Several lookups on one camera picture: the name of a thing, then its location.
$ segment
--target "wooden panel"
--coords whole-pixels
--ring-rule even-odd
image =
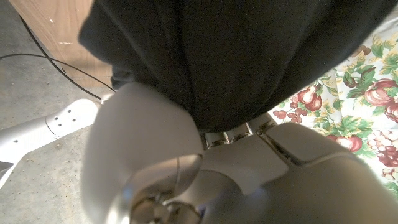
[[[92,56],[77,40],[93,0],[9,1],[56,59],[110,83],[111,66]],[[101,85],[72,68],[63,69],[82,86]]]

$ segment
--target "black fabric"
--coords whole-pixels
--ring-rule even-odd
[[[254,118],[342,62],[396,1],[97,0],[80,42],[115,88],[156,86],[201,132]]]

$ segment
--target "black cable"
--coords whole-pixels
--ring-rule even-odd
[[[25,55],[25,56],[33,56],[33,57],[40,57],[40,58],[46,58],[46,59],[54,66],[54,68],[57,69],[57,71],[58,71],[61,75],[63,75],[67,80],[69,80],[70,82],[72,82],[72,83],[73,83],[75,86],[77,86],[79,89],[83,90],[83,91],[86,92],[87,94],[89,94],[89,95],[91,95],[91,96],[93,96],[93,97],[95,97],[95,98],[97,98],[97,99],[99,99],[99,100],[101,99],[101,97],[99,97],[99,96],[97,96],[97,95],[95,95],[95,94],[89,92],[88,90],[84,89],[82,86],[80,86],[79,84],[77,84],[75,81],[73,81],[65,72],[63,72],[63,71],[54,63],[54,61],[55,61],[55,62],[58,62],[58,63],[61,63],[61,64],[64,64],[64,65],[66,65],[66,66],[69,66],[69,67],[71,67],[71,68],[73,68],[73,69],[75,69],[75,70],[78,70],[79,72],[81,72],[81,73],[83,73],[83,74],[89,76],[90,78],[93,78],[94,80],[96,80],[96,81],[100,82],[101,84],[103,84],[104,86],[108,87],[111,91],[115,91],[115,90],[112,89],[109,85],[105,84],[104,82],[102,82],[101,80],[95,78],[94,76],[89,75],[88,73],[86,73],[86,72],[80,70],[79,68],[76,68],[76,67],[74,67],[74,66],[72,66],[72,65],[69,65],[69,64],[67,64],[67,63],[65,63],[65,62],[62,62],[62,61],[59,61],[59,60],[57,60],[57,59],[50,58],[49,55],[45,52],[45,50],[42,48],[42,46],[39,44],[39,42],[37,41],[37,39],[36,39],[35,36],[33,35],[32,31],[29,29],[29,26],[26,24],[25,20],[23,20],[23,18],[22,18],[21,16],[20,16],[20,19],[21,19],[21,21],[22,21],[22,23],[23,23],[23,25],[24,25],[26,31],[29,33],[30,38],[32,38],[32,40],[35,42],[36,46],[40,49],[40,51],[43,53],[44,56],[36,55],[36,54],[9,54],[9,55],[5,55],[5,56],[0,57],[0,59],[4,59],[4,58],[8,58],[8,57],[13,57],[13,56],[22,56],[22,55]]]

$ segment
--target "concrete floor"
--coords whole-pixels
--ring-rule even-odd
[[[0,56],[41,54],[7,0],[0,0]],[[109,91],[93,88],[101,96]],[[0,60],[0,128],[58,111],[71,102],[96,99],[57,73],[46,59]],[[0,223],[89,223],[83,213],[79,179],[90,128],[28,153],[0,189]]]

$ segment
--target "floral tablecloth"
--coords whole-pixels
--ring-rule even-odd
[[[270,114],[346,147],[398,198],[398,9],[343,63]]]

